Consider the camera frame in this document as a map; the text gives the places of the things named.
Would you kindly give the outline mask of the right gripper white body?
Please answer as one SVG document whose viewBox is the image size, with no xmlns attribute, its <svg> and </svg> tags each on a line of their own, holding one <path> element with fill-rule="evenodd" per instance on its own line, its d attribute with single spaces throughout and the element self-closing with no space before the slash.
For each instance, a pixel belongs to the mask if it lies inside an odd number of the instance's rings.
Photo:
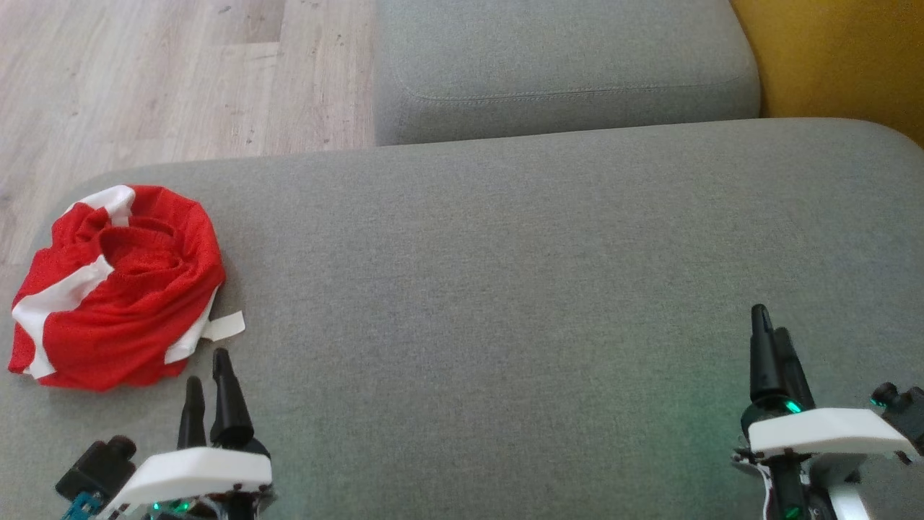
<svg viewBox="0 0 924 520">
<path fill-rule="evenodd" d="M 844 482 L 869 456 L 920 461 L 910 435 L 872 410 L 809 410 L 794 399 L 759 399 L 743 412 L 741 427 L 743 444 L 733 451 L 733 465 L 766 478 L 773 457 L 818 463 L 818 469 L 802 470 L 805 483 Z"/>
</svg>

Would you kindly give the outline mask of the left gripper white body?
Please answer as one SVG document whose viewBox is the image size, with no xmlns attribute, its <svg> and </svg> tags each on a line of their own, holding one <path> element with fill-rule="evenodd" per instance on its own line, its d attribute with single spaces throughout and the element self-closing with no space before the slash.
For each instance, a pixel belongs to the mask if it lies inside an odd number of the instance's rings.
<svg viewBox="0 0 924 520">
<path fill-rule="evenodd" d="M 147 458 L 108 503 L 110 519 L 258 519 L 276 501 L 267 448 L 221 438 Z"/>
</svg>

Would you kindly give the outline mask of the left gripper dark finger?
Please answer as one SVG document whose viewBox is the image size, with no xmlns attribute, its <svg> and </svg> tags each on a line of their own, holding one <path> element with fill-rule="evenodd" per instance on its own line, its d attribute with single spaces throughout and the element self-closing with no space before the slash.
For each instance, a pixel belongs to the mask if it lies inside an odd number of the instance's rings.
<svg viewBox="0 0 924 520">
<path fill-rule="evenodd" d="M 207 445 L 204 428 L 205 409 L 201 379 L 198 376 L 189 376 L 178 428 L 178 450 Z"/>
<path fill-rule="evenodd" d="M 217 348 L 212 353 L 212 379 L 217 385 L 217 408 L 210 429 L 210 441 L 227 449 L 241 449 L 252 441 L 254 427 L 225 348 Z"/>
</svg>

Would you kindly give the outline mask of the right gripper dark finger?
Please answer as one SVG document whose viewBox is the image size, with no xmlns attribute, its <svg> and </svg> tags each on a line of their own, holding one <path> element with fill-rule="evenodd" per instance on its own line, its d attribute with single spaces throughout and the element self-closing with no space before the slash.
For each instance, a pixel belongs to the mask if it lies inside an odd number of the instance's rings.
<svg viewBox="0 0 924 520">
<path fill-rule="evenodd" d="M 783 377 L 779 368 L 775 327 L 769 310 L 755 304 L 750 310 L 750 401 L 758 402 L 769 395 L 783 393 Z"/>
<path fill-rule="evenodd" d="M 789 330 L 776 328 L 773 332 L 773 342 L 775 342 L 776 361 L 785 395 L 798 405 L 800 411 L 814 410 L 817 404 Z"/>
</svg>

